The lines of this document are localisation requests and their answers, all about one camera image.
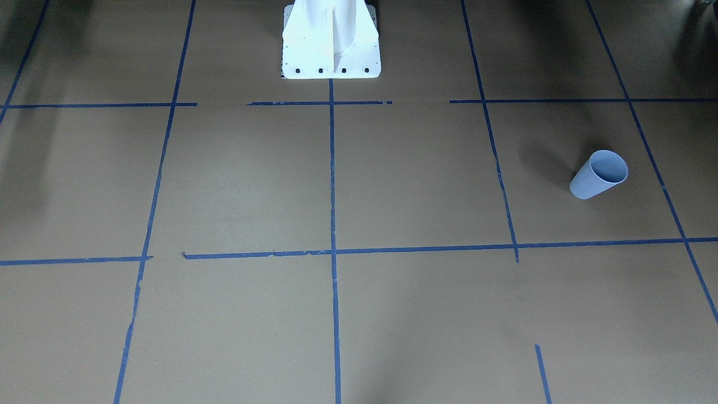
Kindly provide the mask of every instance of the gray floor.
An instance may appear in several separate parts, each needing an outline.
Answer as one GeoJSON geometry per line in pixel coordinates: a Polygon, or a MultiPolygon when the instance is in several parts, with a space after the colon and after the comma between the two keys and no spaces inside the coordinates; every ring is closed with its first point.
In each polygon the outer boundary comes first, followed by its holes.
{"type": "Polygon", "coordinates": [[[716,402],[713,6],[287,2],[0,1],[0,403],[716,402]]]}

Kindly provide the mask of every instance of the white mounting plate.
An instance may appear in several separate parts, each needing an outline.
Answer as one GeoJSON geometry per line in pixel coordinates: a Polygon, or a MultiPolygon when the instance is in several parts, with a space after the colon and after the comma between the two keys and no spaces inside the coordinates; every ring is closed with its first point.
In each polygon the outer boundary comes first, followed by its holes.
{"type": "MultiPolygon", "coordinates": [[[[282,29],[286,27],[286,23],[289,21],[289,15],[292,13],[294,8],[293,4],[284,7],[284,23],[282,29]]],[[[371,20],[374,23],[374,27],[377,27],[376,21],[376,8],[371,5],[366,6],[371,16],[371,20]]],[[[282,46],[282,63],[281,63],[281,77],[290,79],[312,79],[312,78],[377,78],[381,73],[381,58],[379,55],[378,44],[375,45],[359,45],[356,44],[352,52],[342,55],[340,58],[339,65],[335,72],[328,71],[328,68],[319,68],[318,66],[324,65],[322,58],[317,55],[314,63],[306,63],[306,56],[297,57],[293,54],[292,49],[282,46]],[[303,60],[302,64],[311,64],[317,66],[317,68],[307,68],[306,66],[294,66],[293,60],[303,60]]]]}

